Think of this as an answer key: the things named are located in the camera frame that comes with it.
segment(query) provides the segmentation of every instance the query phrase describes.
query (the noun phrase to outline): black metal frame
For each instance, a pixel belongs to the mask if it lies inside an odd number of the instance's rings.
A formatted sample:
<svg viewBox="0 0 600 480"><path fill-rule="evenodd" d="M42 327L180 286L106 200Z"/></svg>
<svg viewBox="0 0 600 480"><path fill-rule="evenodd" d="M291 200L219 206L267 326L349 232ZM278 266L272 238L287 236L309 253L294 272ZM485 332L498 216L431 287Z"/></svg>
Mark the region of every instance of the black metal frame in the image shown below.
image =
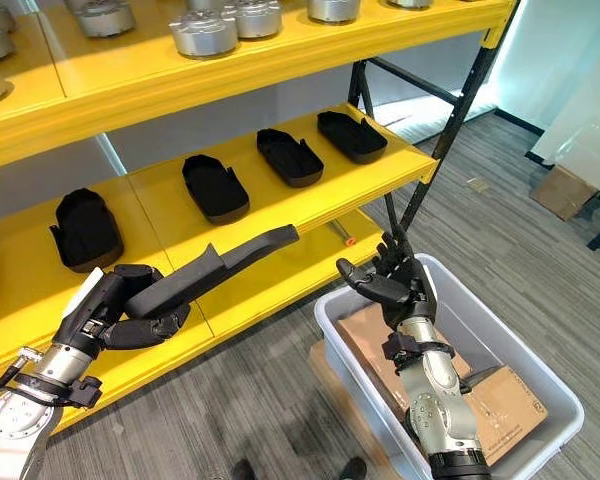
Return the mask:
<svg viewBox="0 0 600 480"><path fill-rule="evenodd" d="M369 84L367 83L367 77L365 73L367 63L371 63L387 71L388 73L391 73L398 78L409 82L421 90L424 90L425 92L453 105L453 111L451 112L451 115L449 116L449 119L447 120L447 123L445 124L445 127L438 138L438 142L436 143L433 153L431 154L435 160L438 160L438 164L436 165L429 183L418 183L416 191L411 196L409 204L400 219L400 225L405 230L409 228L416 213L418 213L418 209L420 208L420 205L422 205L422 201L429 191L431 183L438 174L442 163L447 157L447 154L449 153L449 150L451 149L451 146L453 145L453 142L460 131L460 127L462 127L462 124L464 123L467 113L469 112L469 108L471 107L471 104L478 93L478 89L484 82L487 73L489 73L489 70L493 65L493 61L496 58L500 45L502 45L502 40L506 36L509 26L511 25L511 21L516 14L518 4L519 2L516 2L516 5L514 5L513 11L507 21L507 25L502 33L498 45L495 48L481 47L478 51L473 65L471 66L471 70L469 71L469 75L465 79L464 85L462 86L461 93L457 97L447 90L434 85L433 83L379 57L359 60L353 64L351 82L349 85L349 103L355 107L358 107L358 104L360 103L360 97L362 97L365 112L372 118L374 117L373 104L371 102L371 93L369 91ZM387 207L387 213L389 214L389 221L391 223L391 230L395 232L396 227L398 226L398 219L396 216L393 197L391 193L388 193L384 196L384 198Z"/></svg>

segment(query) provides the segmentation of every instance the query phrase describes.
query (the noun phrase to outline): shelf board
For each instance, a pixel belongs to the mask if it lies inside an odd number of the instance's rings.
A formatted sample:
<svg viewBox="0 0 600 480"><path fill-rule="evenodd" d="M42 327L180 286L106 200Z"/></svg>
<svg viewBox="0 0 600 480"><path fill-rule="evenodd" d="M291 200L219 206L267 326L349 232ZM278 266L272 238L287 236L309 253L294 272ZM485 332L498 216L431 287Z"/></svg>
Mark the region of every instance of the shelf board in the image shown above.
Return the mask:
<svg viewBox="0 0 600 480"><path fill-rule="evenodd" d="M14 150L8 155L18 151L18 142L30 142L26 149L46 149L46 143L40 145L35 136L23 138L18 119L65 99L38 16L19 15L15 20L17 29L9 36L16 51L0 60L0 75L9 83L8 93L0 97L0 142Z"/></svg>
<svg viewBox="0 0 600 480"><path fill-rule="evenodd" d="M193 304L194 309L183 329L162 345L103 352L87 372L102 380L102 398L91 410L65 409L56 431L105 408L334 279L337 276L335 261L341 256L356 264L369 260L375 253L380 229L359 211L343 215L340 221L357 237L355 245L346 247L338 234L324 225L201 297L200 305L204 305L209 324L214 325L215 336L204 321L201 309ZM49 310L53 310L49 313L57 320L56 310L61 307L53 298L48 302ZM20 320L31 324L31 318L36 317Z"/></svg>
<svg viewBox="0 0 600 480"><path fill-rule="evenodd" d="M357 119L365 117L348 104L333 110ZM131 184L174 268L200 255L209 243L219 252L226 252L264 231L287 224L293 224L303 234L426 176L435 167L431 157L365 118L389 142L382 158L368 165L352 163L331 145L318 132L315 113L274 127L297 140L306 139L323 160L322 178L306 188L288 187L278 177L256 149L255 133L196 152L232 167L249 194L249 212L229 225L211 225L189 196L181 173L189 155L131 174Z"/></svg>
<svg viewBox="0 0 600 480"><path fill-rule="evenodd" d="M357 243L345 247L330 225L252 265L198 299L214 339L232 336L339 277L340 257L361 264L377 253L380 228L359 210L338 218Z"/></svg>
<svg viewBox="0 0 600 480"><path fill-rule="evenodd" d="M117 263L145 263L173 271L128 179L90 187L116 218L125 251ZM55 199L0 220L0 370L20 347L44 349L69 299L87 274L64 267L49 231Z"/></svg>
<svg viewBox="0 0 600 480"><path fill-rule="evenodd" d="M512 1L436 0L431 8L414 11L363 0L355 22L337 26L310 21L304 0L283 1L278 35L243 41L231 54L211 60L187 59L175 50L167 25L182 0L131 0L131 5L137 28L108 39L85 38L62 6L39 13L67 98L5 117L0 165L361 58L497 30Z"/></svg>

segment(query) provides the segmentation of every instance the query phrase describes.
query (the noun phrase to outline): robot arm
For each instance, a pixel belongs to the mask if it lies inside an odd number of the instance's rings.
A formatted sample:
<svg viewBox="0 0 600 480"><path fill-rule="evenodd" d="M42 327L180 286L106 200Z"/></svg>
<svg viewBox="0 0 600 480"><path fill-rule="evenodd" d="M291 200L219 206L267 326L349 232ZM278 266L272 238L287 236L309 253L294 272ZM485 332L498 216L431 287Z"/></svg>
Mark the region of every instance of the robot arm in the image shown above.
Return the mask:
<svg viewBox="0 0 600 480"><path fill-rule="evenodd" d="M477 438L473 412L462 398L453 348L433 328L436 298L403 231L383 235L375 274L340 259L338 270L361 295L382 305L393 333L382 345L409 394L407 426L418 437L434 479L487 480L490 470Z"/></svg>
<svg viewBox="0 0 600 480"><path fill-rule="evenodd" d="M102 350L164 342L184 324L191 301L297 240L288 225L224 255L209 245L167 277L147 265L118 265L109 273L95 269L67 305L49 349L42 354L23 348L0 377L0 480L36 478L63 408L95 406L102 382L82 376ZM122 314L129 319L119 321ZM35 364L33 372L22 373L28 362ZM15 387L8 386L11 381Z"/></svg>

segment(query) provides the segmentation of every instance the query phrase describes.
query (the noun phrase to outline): brown cardboard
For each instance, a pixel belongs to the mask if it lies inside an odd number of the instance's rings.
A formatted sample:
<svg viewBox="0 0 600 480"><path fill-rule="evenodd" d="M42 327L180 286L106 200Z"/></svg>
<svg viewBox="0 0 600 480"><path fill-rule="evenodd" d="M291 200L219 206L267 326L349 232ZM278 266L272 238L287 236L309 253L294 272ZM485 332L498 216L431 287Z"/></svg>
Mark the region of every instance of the brown cardboard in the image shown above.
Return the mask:
<svg viewBox="0 0 600 480"><path fill-rule="evenodd" d="M576 215L598 189L569 170L556 165L544 181L531 192L531 198L562 220Z"/></svg>
<svg viewBox="0 0 600 480"><path fill-rule="evenodd" d="M391 329L382 318L382 307L375 303L364 308L336 323L336 329L349 345L362 368L371 374L369 378L393 413L398 417L404 416L405 410L409 407L409 397L404 392L400 377L395 374L395 365L391 360L384 358L382 352L382 344L387 341L391 333ZM449 343L437 330L436 334L441 342ZM469 364L457 352L452 362L460 378L466 377L471 372Z"/></svg>
<svg viewBox="0 0 600 480"><path fill-rule="evenodd" d="M409 399L400 377L395 374L393 362L386 360L382 353L382 343L391 330L382 320L381 307L367 307L338 322L336 327L391 411L404 421ZM459 355L453 364L460 377L471 371ZM464 398L476 416L478 438L489 465L497 462L547 417L542 403L507 366L483 379Z"/></svg>
<svg viewBox="0 0 600 480"><path fill-rule="evenodd" d="M478 438L489 465L547 418L547 410L508 366L500 368L464 396L476 416Z"/></svg>

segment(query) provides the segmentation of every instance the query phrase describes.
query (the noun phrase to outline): person's foot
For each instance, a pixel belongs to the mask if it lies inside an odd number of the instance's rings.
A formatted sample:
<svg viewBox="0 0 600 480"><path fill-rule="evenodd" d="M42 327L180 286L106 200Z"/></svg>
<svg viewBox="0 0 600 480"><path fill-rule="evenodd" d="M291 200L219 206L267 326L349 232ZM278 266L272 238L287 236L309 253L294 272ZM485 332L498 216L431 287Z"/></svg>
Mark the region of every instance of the person's foot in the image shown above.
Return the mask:
<svg viewBox="0 0 600 480"><path fill-rule="evenodd" d="M353 457L345 465L339 480L364 480L367 476L367 464L360 457Z"/></svg>
<svg viewBox="0 0 600 480"><path fill-rule="evenodd" d="M249 460L243 458L235 464L231 470L231 480L256 480L256 474Z"/></svg>

